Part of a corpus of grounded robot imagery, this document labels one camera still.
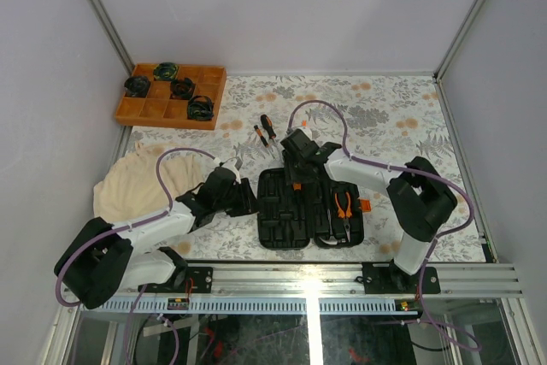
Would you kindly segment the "orange handled long-nose pliers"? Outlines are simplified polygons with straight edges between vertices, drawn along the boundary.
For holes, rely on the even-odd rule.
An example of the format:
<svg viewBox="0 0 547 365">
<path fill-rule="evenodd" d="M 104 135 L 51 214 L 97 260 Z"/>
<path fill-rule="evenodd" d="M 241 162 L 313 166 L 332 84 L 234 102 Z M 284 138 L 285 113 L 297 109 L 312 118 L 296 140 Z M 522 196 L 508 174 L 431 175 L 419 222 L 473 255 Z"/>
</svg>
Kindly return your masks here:
<svg viewBox="0 0 547 365">
<path fill-rule="evenodd" d="M 303 207 L 303 200 L 302 200 L 302 185 L 300 183 L 293 183 L 292 184 L 293 193 L 295 197 L 295 204 L 297 209 L 297 217 L 298 217 L 298 230 L 300 232 L 301 236 L 305 236 L 305 208 Z"/>
</svg>

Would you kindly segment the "black plastic tool case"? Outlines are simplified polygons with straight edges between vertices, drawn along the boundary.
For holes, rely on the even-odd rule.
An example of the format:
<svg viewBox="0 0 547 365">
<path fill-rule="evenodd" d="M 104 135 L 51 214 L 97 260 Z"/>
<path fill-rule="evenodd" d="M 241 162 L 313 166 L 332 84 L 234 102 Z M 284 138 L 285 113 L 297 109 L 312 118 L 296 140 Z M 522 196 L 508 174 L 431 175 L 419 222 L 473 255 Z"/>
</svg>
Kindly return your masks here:
<svg viewBox="0 0 547 365">
<path fill-rule="evenodd" d="M 337 239 L 346 239 L 343 222 L 338 218 L 334 201 L 336 192 L 348 191 L 351 196 L 352 217 L 350 219 L 350 242 L 329 246 L 319 237 L 328 236 L 326 209 L 322 202 L 321 182 L 330 183 L 332 229 Z M 259 211 L 257 231 L 260 244 L 269 250 L 301 250 L 309 244 L 322 249 L 341 249 L 359 245 L 364 240 L 363 214 L 372 210 L 370 201 L 361 199 L 355 184 L 320 180 L 302 185 L 302 200 L 305 208 L 305 236 L 298 230 L 298 217 L 292 185 L 287 184 L 282 168 L 271 168 L 261 172 L 258 180 L 257 198 Z"/>
</svg>

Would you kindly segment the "steel claw hammer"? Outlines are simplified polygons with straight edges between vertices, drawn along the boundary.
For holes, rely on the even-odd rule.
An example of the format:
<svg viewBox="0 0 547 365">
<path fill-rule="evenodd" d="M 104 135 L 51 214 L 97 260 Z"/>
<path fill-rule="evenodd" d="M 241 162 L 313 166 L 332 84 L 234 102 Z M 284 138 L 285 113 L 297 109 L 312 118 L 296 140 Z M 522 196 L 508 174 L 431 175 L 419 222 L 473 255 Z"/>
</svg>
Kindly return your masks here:
<svg viewBox="0 0 547 365">
<path fill-rule="evenodd" d="M 331 213 L 331 191 L 330 191 L 330 183 L 327 181 L 321 182 L 321 189 L 322 189 L 322 202 L 326 209 L 326 218 L 327 218 L 327 224 L 328 224 L 328 236 L 327 237 L 319 237 L 319 240 L 329 246 L 334 245 L 341 245 L 346 242 L 345 238 L 337 239 L 334 236 L 334 232 L 332 229 L 332 213 Z"/>
</svg>

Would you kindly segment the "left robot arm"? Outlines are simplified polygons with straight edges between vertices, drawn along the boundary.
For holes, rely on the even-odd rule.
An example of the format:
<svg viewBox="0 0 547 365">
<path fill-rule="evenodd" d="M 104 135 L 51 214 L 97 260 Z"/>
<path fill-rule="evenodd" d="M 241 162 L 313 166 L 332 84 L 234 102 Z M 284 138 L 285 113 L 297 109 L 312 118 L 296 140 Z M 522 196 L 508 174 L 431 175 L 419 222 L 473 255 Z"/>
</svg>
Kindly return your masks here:
<svg viewBox="0 0 547 365">
<path fill-rule="evenodd" d="M 54 267 L 56 297 L 68 288 L 88 309 L 106 303 L 118 291 L 187 291 L 188 266 L 175 250 L 186 234 L 208 225 L 218 213 L 252 215 L 258 202 L 248 179 L 217 167 L 198 187 L 175 198 L 160 213 L 141 221 L 89 220 Z"/>
</svg>

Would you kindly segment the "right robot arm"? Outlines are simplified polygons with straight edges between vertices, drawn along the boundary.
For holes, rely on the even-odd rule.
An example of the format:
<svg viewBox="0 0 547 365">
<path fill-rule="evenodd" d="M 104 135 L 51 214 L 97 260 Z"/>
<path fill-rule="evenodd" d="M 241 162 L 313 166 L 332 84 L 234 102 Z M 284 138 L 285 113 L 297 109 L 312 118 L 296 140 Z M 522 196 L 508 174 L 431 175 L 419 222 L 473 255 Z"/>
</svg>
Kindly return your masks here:
<svg viewBox="0 0 547 365">
<path fill-rule="evenodd" d="M 457 204 L 451 189 L 438 180 L 432 164 L 417 156 L 397 174 L 350 159 L 341 144 L 319 146 L 302 128 L 287 135 L 281 147 L 292 183 L 351 183 L 389 198 L 403 236 L 399 250 L 380 275 L 383 289 L 403 293 L 417 286 L 426 253 Z"/>
</svg>

